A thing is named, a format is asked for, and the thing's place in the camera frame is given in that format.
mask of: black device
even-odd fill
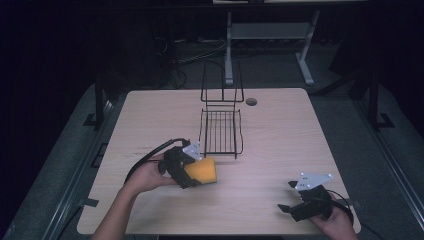
[[[297,181],[290,181],[289,185],[292,188],[295,188]],[[333,207],[338,207],[349,216],[349,219],[353,225],[353,214],[350,208],[347,208],[342,204],[333,201],[328,191],[322,185],[318,185],[317,187],[314,187],[310,190],[301,190],[298,192],[303,200],[303,203],[294,207],[278,204],[278,207],[284,213],[290,213],[296,222],[319,215],[324,219],[328,219],[333,213]]]
[[[131,175],[143,164],[147,163],[153,155],[159,153],[161,150],[171,146],[175,142],[181,142],[182,146],[174,146],[164,152],[164,161],[159,163],[159,172],[167,171],[171,177],[181,186],[182,189],[187,187],[195,187],[200,185],[200,182],[196,179],[192,179],[187,172],[184,170],[184,166],[190,163],[194,163],[195,159],[188,156],[183,152],[183,149],[189,146],[190,140],[183,138],[171,139],[168,142],[155,148],[153,151],[148,153],[142,159],[140,159],[128,172],[125,178],[126,183]]]

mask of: gray floor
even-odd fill
[[[204,44],[179,45],[181,59],[213,49]],[[235,58],[235,72],[240,61],[245,88],[304,88],[308,92],[321,89],[339,79],[328,70],[337,46],[313,45],[307,62],[316,81],[307,86],[303,82],[294,52],[296,44],[263,42],[253,45],[250,52],[256,56],[239,55]],[[222,64],[223,58],[209,58]],[[184,88],[199,89],[205,62],[181,66],[187,76]],[[222,67],[206,62],[207,78],[220,80]],[[365,117],[366,99],[352,101],[347,96],[351,84],[346,84],[323,97],[311,97],[336,164],[343,177],[350,198],[355,202],[359,220],[386,239],[424,239],[424,231],[411,210],[411,201],[401,187],[398,172],[390,167],[395,159],[406,180],[419,199],[424,199],[424,140],[402,114],[393,96],[381,88],[379,112],[388,114],[395,128],[376,132]],[[164,89],[172,89],[168,84]],[[76,106],[62,135],[57,140],[36,182],[17,213],[13,228],[5,239],[55,239],[64,229],[61,239],[89,239],[76,231],[80,216],[77,212],[97,173],[90,167],[102,143],[107,143],[119,117],[125,95],[108,105],[106,122],[99,131],[83,126],[88,114],[94,113],[94,88],[87,90]],[[52,219],[61,219],[58,223]],[[360,239],[378,239],[366,228]],[[146,236],[128,236],[128,239],[148,239]],[[326,239],[323,236],[290,237],[284,239]]]

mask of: wire rack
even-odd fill
[[[204,65],[200,99],[205,108],[202,108],[199,134],[204,157],[207,154],[233,154],[237,158],[243,152],[241,113],[240,109],[236,109],[237,103],[244,102],[241,75],[239,79],[232,86],[226,86],[222,78],[220,91],[211,93]]]

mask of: floor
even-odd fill
[[[219,44],[179,43],[180,59],[198,56],[216,49]],[[239,72],[240,66],[245,88],[304,88],[309,93],[340,79],[328,70],[338,45],[313,44],[307,63],[315,84],[307,86],[294,56],[300,45],[299,42],[269,41],[240,45],[234,58],[235,72]],[[176,86],[200,89],[204,66],[208,79],[220,81],[223,57],[219,53],[187,62],[180,66],[179,74],[166,72],[168,84],[162,89]],[[380,87],[379,113],[386,113],[395,127],[375,131],[367,122],[367,96],[362,100],[351,100],[348,96],[351,86],[350,82],[324,96],[311,96],[310,99],[350,198],[355,203],[363,226],[358,236],[363,240],[382,239],[377,234],[385,239],[424,239],[421,203],[424,199],[421,171],[424,169],[424,139],[383,86]],[[93,126],[84,126],[87,116],[95,111],[94,87],[87,89],[4,239],[89,239],[76,231],[81,213],[79,206],[89,194],[97,167],[101,164],[101,153],[107,147],[124,101],[125,94],[106,104],[105,122],[95,131]],[[227,238],[250,239],[243,236],[213,239]],[[326,239],[324,236],[282,238]],[[157,237],[127,236],[126,239]]]

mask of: yellow sponge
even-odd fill
[[[188,164],[184,167],[184,170],[191,178],[202,184],[216,182],[215,160],[212,157],[206,157]]]

